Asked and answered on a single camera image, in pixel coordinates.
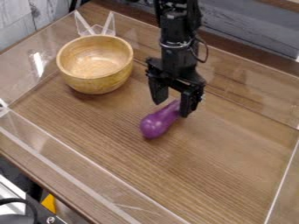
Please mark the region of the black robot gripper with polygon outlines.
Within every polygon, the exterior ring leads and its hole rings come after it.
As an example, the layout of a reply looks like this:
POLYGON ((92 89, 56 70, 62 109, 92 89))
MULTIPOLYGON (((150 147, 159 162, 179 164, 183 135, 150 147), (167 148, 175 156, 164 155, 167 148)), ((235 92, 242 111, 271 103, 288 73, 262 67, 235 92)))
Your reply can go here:
POLYGON ((206 80, 196 71, 198 63, 207 60, 198 56, 199 45, 184 48, 162 48, 162 57, 146 59, 150 92, 154 103, 159 105, 168 98, 168 89, 182 94, 180 116, 187 118, 202 101, 206 80))

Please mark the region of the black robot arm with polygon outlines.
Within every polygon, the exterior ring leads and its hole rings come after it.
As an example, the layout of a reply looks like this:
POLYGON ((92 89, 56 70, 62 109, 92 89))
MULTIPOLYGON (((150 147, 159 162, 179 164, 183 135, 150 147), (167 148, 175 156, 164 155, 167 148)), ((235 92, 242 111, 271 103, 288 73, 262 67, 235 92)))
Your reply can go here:
POLYGON ((168 89, 176 90, 182 94, 179 113, 187 117, 198 108, 206 88, 196 66, 206 63, 210 56, 208 45, 198 35, 199 0, 154 0, 154 10, 162 56, 146 59, 151 97, 159 105, 168 98, 168 89))

